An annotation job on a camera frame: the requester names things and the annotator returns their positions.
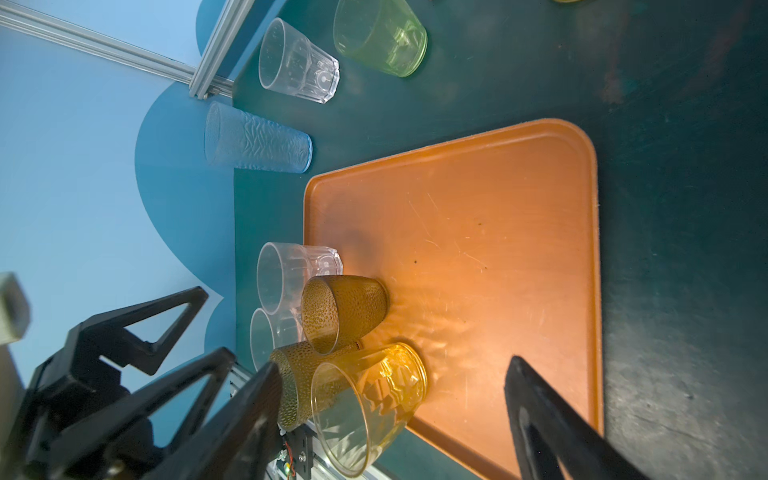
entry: brown textured cup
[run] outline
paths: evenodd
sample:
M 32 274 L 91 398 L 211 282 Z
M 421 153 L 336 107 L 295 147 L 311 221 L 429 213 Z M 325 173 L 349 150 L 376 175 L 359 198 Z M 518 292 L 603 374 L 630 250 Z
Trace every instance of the brown textured cup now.
M 320 355 L 336 352 L 375 329 L 389 298 L 377 280 L 355 275 L 315 276 L 301 295 L 306 339 Z
M 282 346 L 270 354 L 270 361 L 277 364 L 283 378 L 283 395 L 280 397 L 280 411 L 277 424 L 286 432 L 303 425 L 312 416 L 312 376 L 315 369 L 329 358 L 355 352 L 357 344 L 347 346 L 330 357 L 320 356 L 309 342 L 298 342 Z

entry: tabletop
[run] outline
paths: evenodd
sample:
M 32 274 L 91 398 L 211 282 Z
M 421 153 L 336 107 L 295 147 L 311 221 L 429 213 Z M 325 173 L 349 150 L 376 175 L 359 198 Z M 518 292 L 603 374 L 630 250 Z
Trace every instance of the tabletop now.
M 409 4 L 429 34 L 410 77 L 336 53 L 336 2 L 288 0 L 280 17 L 339 59 L 336 96 L 263 90 L 257 53 L 235 82 L 236 107 L 315 147 L 302 175 L 236 170 L 241 361 L 259 250 L 302 240 L 312 176 L 563 118 L 598 155 L 607 440 L 651 478 L 768 476 L 768 4 Z M 407 432 L 380 463 L 404 479 L 474 476 Z

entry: yellow transparent cup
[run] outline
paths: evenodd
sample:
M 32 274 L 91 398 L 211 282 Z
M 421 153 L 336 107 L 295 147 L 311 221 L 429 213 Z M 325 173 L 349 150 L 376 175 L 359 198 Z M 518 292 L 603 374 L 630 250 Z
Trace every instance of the yellow transparent cup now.
M 352 345 L 386 316 L 389 299 L 372 278 L 322 275 L 310 279 L 301 295 L 301 323 L 306 339 L 320 355 Z
M 345 353 L 312 379 L 312 413 L 333 466 L 356 477 L 413 417 L 427 391 L 424 364 L 405 343 Z
M 356 344 L 328 356 L 320 356 L 309 342 L 298 342 L 282 346 L 270 354 L 270 361 L 277 364 L 283 378 L 283 395 L 280 397 L 280 410 L 277 424 L 286 432 L 303 425 L 312 416 L 310 398 L 312 376 L 317 366 L 344 353 L 359 350 Z

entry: cup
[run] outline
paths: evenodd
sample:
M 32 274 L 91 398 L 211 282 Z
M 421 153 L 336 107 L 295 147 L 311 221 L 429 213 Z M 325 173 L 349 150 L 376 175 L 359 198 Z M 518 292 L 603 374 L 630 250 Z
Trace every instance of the cup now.
M 310 136 L 219 102 L 205 120 L 208 164 L 302 174 L 312 161 Z
M 301 295 L 306 339 L 328 355 L 361 339 L 386 316 L 389 299 L 377 280 L 355 275 L 316 276 Z
M 351 345 L 331 355 L 331 358 L 358 349 L 357 345 Z M 286 432 L 304 424 L 312 416 L 312 376 L 317 366 L 327 359 L 318 355 L 308 342 L 281 346 L 270 354 L 270 361 L 277 364 L 283 378 L 277 424 Z
M 297 310 L 304 284 L 316 275 L 340 275 L 343 265 L 333 248 L 265 243 L 256 267 L 256 285 L 261 308 L 269 315 L 280 310 Z
M 261 41 L 259 81 L 267 90 L 324 104 L 336 93 L 339 61 L 275 18 Z
M 413 417 L 426 391 L 424 364 L 405 343 L 321 363 L 312 379 L 313 421 L 333 466 L 347 477 L 361 475 Z
M 257 369 L 266 363 L 274 349 L 304 339 L 301 321 L 290 310 L 269 315 L 257 308 L 250 317 L 250 355 Z
M 339 0 L 336 50 L 376 70 L 407 77 L 427 51 L 427 31 L 406 0 Z

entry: green cup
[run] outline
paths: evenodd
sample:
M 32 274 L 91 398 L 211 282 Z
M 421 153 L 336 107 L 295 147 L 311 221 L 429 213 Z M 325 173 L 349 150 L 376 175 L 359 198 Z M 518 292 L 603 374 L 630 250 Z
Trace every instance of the green cup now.
M 427 31 L 406 0 L 340 0 L 333 43 L 345 57 L 407 77 L 424 58 Z

